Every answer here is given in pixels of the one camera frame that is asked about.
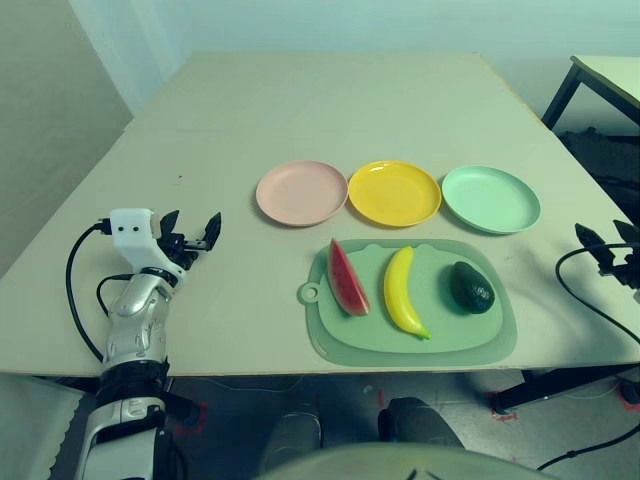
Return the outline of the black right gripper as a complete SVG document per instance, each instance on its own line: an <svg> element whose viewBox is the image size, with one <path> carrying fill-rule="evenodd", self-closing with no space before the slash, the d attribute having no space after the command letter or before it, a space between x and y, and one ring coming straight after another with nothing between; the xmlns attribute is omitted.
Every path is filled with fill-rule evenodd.
<svg viewBox="0 0 640 480"><path fill-rule="evenodd" d="M635 225L621 220L614 220L613 223L625 243L605 244L594 230L579 223L574 225L574 229L581 245L597 262L603 262L599 265L601 276L613 276L621 285L638 290L640 230ZM612 251L625 248L631 252L624 257L623 263L616 264Z"/></svg>

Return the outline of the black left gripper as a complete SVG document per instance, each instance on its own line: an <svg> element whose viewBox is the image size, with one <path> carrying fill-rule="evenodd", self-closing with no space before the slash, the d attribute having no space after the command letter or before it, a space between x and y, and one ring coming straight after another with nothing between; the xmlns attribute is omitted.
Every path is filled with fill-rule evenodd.
<svg viewBox="0 0 640 480"><path fill-rule="evenodd" d="M221 233L222 215L217 212L209 219L201 240L187 240L183 234L175 233L178 217L178 210L162 217L159 247L172 263L189 271L201 252L210 251L214 247Z"/></svg>

